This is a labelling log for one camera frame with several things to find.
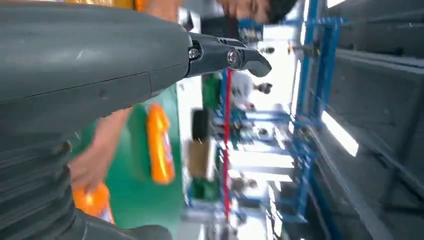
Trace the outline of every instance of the white shirt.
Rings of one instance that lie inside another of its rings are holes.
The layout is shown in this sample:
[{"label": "white shirt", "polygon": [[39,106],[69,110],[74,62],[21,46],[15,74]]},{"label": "white shirt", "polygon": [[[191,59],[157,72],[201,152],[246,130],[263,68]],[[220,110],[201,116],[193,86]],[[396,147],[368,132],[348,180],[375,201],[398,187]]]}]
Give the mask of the white shirt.
[{"label": "white shirt", "polygon": [[253,80],[246,71],[233,71],[231,77],[231,102],[244,109],[253,91]]}]

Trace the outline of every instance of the green surface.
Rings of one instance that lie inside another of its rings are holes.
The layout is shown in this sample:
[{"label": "green surface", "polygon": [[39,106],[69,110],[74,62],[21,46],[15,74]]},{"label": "green surface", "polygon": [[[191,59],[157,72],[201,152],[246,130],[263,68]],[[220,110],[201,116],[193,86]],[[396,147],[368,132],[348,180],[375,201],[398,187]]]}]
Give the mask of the green surface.
[{"label": "green surface", "polygon": [[[152,102],[162,105],[171,123],[169,138],[176,176],[175,181],[166,186],[155,184],[150,177],[146,107]],[[90,143],[94,128],[95,123],[83,129],[82,148]],[[135,105],[121,133],[106,179],[116,224],[124,229],[158,224],[176,236],[184,206],[181,169],[177,90],[173,85],[154,99]]]},{"label": "green surface", "polygon": [[203,108],[218,109],[220,104],[221,80],[216,73],[208,74],[202,80]]}]

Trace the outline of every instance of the red pole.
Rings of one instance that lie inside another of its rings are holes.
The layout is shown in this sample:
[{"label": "red pole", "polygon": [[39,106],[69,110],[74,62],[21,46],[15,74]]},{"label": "red pole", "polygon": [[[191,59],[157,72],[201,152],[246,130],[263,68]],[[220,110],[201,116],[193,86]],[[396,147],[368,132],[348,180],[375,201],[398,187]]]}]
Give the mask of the red pole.
[{"label": "red pole", "polygon": [[223,164],[223,181],[224,181],[224,208],[225,217],[227,221],[230,217],[230,190],[228,188],[228,168],[229,168],[229,154],[228,154],[228,140],[230,138],[230,113],[231,113],[231,77],[233,71],[227,70],[226,78],[226,93],[225,93],[225,115],[224,115],[224,164]]}]

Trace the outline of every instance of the gray robot arm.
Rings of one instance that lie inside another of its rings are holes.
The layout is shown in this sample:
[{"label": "gray robot arm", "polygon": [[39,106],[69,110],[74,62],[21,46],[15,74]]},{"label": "gray robot arm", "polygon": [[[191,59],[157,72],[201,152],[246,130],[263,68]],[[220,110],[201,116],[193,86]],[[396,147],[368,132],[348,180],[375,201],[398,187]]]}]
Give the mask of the gray robot arm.
[{"label": "gray robot arm", "polygon": [[236,40],[131,10],[52,2],[0,3],[0,60],[0,111],[8,113],[0,133],[9,137],[69,134],[184,77],[271,70]]},{"label": "gray robot arm", "polygon": [[184,77],[270,70],[239,42],[119,8],[0,2],[1,239],[168,240],[77,211],[67,137]]}]

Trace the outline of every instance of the orange bottle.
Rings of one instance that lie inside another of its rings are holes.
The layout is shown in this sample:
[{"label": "orange bottle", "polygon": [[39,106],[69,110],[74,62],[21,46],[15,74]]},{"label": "orange bottle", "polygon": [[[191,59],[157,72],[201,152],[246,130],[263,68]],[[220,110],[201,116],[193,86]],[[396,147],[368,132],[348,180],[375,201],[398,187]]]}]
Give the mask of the orange bottle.
[{"label": "orange bottle", "polygon": [[72,190],[75,207],[86,214],[115,224],[109,204],[110,194],[108,187],[101,183],[92,192],[86,193],[84,188]]},{"label": "orange bottle", "polygon": [[175,167],[168,130],[170,120],[159,104],[152,104],[147,117],[151,178],[157,184],[169,184],[175,178]]},{"label": "orange bottle", "polygon": [[143,12],[146,8],[148,0],[134,0],[135,10],[138,12]]}]

